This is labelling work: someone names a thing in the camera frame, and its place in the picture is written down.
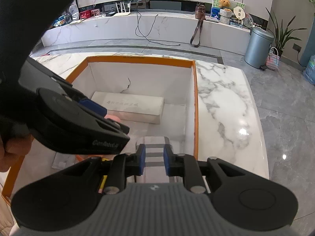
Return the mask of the person's left hand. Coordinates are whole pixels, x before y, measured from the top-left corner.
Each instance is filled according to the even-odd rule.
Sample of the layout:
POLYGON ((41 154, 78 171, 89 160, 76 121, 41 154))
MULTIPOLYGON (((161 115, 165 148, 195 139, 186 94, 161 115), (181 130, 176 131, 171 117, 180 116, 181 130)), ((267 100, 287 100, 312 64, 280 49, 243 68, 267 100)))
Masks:
POLYGON ((12 138, 6 144, 1 140, 1 160, 0 171, 6 172, 12 167, 20 157, 27 155, 32 147, 32 135, 12 138))

